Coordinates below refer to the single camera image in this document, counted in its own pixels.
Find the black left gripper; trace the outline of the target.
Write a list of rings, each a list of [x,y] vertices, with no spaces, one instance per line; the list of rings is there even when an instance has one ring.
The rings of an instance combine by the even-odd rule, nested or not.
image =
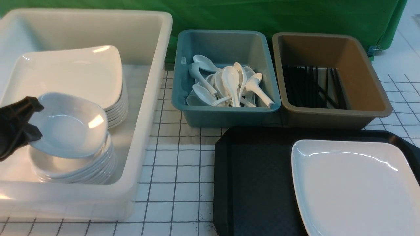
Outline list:
[[[26,96],[13,103],[13,107],[2,107],[0,114],[0,156],[5,160],[14,147],[22,122],[27,122],[35,112],[41,112],[44,106],[36,97]],[[29,142],[38,141],[43,137],[41,131],[32,124],[25,124],[21,128],[18,147]]]

